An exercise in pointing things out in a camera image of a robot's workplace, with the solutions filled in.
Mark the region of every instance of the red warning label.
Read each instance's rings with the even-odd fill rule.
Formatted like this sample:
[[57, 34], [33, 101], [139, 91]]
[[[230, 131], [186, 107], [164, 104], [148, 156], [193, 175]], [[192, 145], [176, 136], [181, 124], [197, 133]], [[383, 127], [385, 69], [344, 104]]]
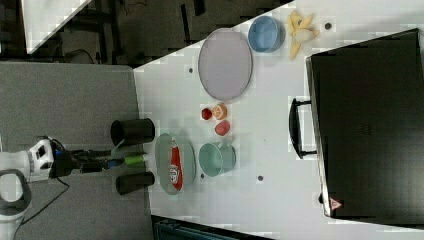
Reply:
[[336, 200], [330, 198], [330, 204], [331, 204], [331, 211], [336, 210], [337, 208], [340, 208], [343, 206], [341, 203], [337, 202]]

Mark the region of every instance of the teal mug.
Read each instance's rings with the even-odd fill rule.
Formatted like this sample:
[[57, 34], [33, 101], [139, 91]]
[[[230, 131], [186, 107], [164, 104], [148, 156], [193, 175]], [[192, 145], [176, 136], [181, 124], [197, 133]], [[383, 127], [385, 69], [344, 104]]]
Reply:
[[206, 143], [200, 148], [199, 164], [203, 172], [210, 177], [226, 173], [236, 164], [236, 153], [231, 142]]

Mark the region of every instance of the black mug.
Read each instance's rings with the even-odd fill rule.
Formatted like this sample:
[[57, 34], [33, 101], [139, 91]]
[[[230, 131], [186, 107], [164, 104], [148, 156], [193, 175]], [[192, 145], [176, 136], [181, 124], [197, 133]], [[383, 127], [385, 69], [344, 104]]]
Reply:
[[120, 176], [116, 178], [116, 190], [120, 195], [125, 195], [139, 189], [151, 186], [155, 183], [155, 176], [152, 172]]
[[129, 121], [116, 120], [112, 123], [110, 135], [115, 146], [122, 140], [124, 140], [122, 146], [148, 143], [155, 138], [155, 125], [148, 118]]

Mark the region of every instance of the briefcase handle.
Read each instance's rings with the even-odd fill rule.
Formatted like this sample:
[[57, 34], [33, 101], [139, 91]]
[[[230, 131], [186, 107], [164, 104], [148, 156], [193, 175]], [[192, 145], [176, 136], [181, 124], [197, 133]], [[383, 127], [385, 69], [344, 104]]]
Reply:
[[300, 159], [303, 159], [304, 156], [310, 154], [317, 154], [317, 151], [303, 151], [302, 148], [302, 134], [300, 132], [300, 122], [299, 122], [299, 113], [297, 108], [302, 105], [311, 104], [311, 101], [297, 101], [296, 98], [293, 99], [292, 105], [290, 107], [290, 115], [289, 115], [289, 132], [290, 138], [296, 151], [297, 155], [299, 155]]

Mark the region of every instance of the blue bowl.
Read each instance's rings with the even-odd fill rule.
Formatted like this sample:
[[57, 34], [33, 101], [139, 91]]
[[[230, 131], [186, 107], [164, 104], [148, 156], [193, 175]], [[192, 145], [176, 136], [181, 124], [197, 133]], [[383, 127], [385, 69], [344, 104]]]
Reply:
[[281, 47], [286, 37], [284, 28], [272, 17], [258, 17], [249, 29], [249, 45], [256, 52], [273, 52]]

